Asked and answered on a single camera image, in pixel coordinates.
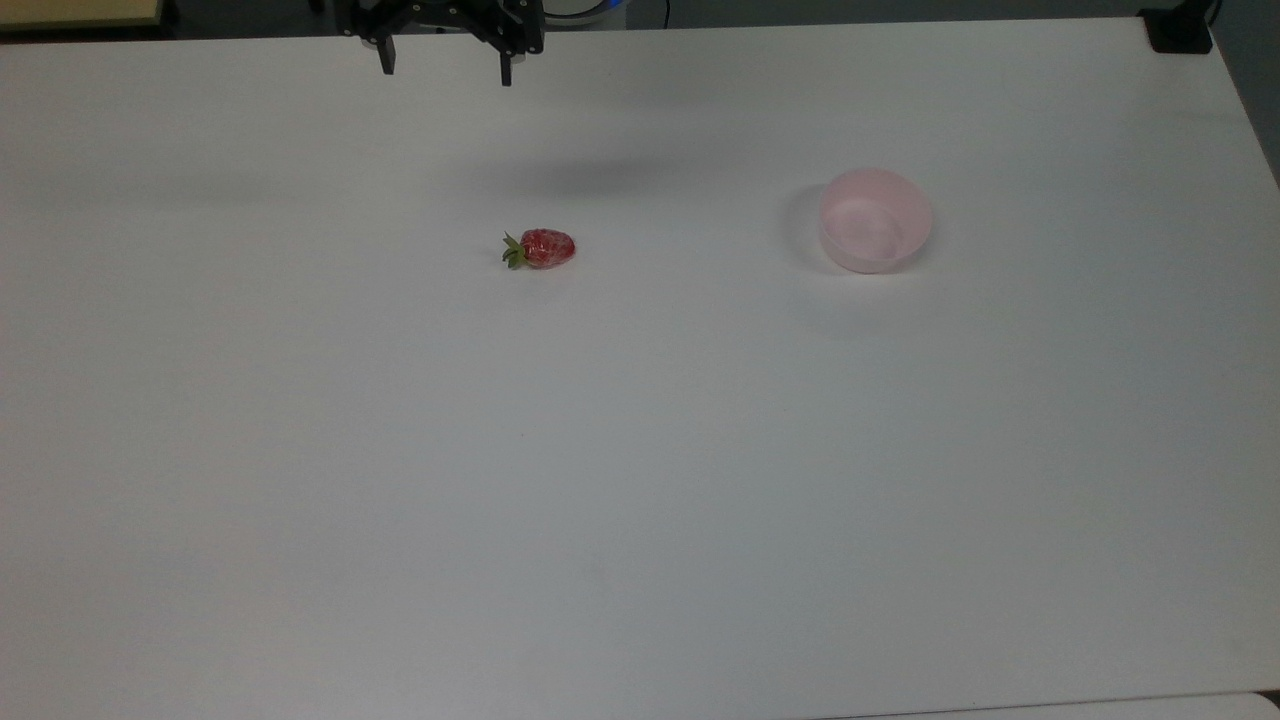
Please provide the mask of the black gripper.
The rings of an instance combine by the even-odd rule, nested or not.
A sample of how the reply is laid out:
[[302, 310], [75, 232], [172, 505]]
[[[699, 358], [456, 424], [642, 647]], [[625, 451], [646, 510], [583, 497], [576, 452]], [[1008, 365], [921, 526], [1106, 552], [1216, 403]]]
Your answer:
[[541, 14], [524, 14], [520, 1], [335, 1], [335, 31], [372, 47], [384, 74], [396, 69], [394, 36], [410, 29], [444, 29], [480, 38], [499, 56], [500, 83], [511, 87], [513, 68], [545, 49]]

